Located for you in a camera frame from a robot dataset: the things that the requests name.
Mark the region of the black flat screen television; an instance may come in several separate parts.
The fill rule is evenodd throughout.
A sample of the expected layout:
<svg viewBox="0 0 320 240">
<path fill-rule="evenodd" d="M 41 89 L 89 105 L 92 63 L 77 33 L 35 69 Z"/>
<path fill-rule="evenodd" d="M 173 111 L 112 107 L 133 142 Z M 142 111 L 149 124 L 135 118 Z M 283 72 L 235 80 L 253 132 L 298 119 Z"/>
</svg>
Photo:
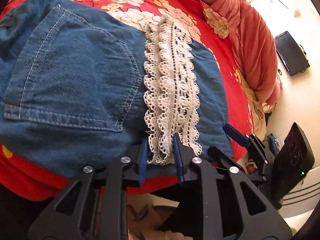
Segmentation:
<svg viewBox="0 0 320 240">
<path fill-rule="evenodd" d="M 305 72 L 309 67 L 306 52 L 288 31 L 274 38 L 277 54 L 290 76 Z"/>
</svg>

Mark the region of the salmon pink rolled duvet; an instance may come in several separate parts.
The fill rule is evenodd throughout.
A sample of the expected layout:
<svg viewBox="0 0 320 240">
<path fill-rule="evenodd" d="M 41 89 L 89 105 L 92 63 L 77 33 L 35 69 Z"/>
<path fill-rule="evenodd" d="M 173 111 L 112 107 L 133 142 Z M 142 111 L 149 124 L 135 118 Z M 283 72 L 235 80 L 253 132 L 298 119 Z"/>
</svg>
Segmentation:
<svg viewBox="0 0 320 240">
<path fill-rule="evenodd" d="M 280 97 L 274 38 L 264 19 L 246 0 L 201 0 L 207 24 L 229 39 L 237 67 L 261 103 Z"/>
</svg>

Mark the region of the red floral bed blanket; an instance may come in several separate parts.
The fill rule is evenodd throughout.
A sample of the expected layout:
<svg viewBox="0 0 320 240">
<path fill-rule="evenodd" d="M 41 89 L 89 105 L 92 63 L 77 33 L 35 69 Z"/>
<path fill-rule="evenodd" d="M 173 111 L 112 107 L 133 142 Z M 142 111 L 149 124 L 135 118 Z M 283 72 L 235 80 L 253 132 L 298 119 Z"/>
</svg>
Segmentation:
<svg viewBox="0 0 320 240">
<path fill-rule="evenodd" d="M 11 0 L 2 17 L 26 0 Z M 171 138 L 175 132 L 196 154 L 216 146 L 234 159 L 244 150 L 223 126 L 252 130 L 248 100 L 239 85 L 229 39 L 207 24 L 201 0 L 69 0 L 99 9 L 142 31 L 145 43 L 144 121 L 151 146 L 145 190 L 171 185 Z M 1 143 L 1 185 L 40 202 L 57 195 L 65 178 L 30 163 Z"/>
</svg>

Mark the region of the blue denim pants lace trim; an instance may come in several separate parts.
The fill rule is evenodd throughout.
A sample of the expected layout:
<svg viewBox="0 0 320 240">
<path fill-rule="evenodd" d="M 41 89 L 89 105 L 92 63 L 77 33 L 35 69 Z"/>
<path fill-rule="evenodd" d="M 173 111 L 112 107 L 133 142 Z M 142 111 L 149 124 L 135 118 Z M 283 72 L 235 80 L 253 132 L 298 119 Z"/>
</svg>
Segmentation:
<svg viewBox="0 0 320 240">
<path fill-rule="evenodd" d="M 65 178 L 122 157 L 148 130 L 145 34 L 69 0 L 1 19 L 1 143 Z"/>
</svg>

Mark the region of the beige bed sheet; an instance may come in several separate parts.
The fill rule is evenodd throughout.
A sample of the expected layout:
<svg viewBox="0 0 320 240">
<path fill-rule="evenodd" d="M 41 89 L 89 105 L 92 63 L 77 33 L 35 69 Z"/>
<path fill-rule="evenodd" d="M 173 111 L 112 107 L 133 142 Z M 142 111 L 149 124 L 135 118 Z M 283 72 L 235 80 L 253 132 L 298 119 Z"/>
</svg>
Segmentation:
<svg viewBox="0 0 320 240">
<path fill-rule="evenodd" d="M 261 141 L 263 141 L 265 139 L 266 132 L 267 132 L 263 105 L 255 96 L 254 91 L 249 87 L 243 75 L 241 73 L 239 73 L 239 75 L 241 79 L 242 90 L 246 94 L 249 101 L 249 108 L 251 111 L 252 132 Z"/>
</svg>

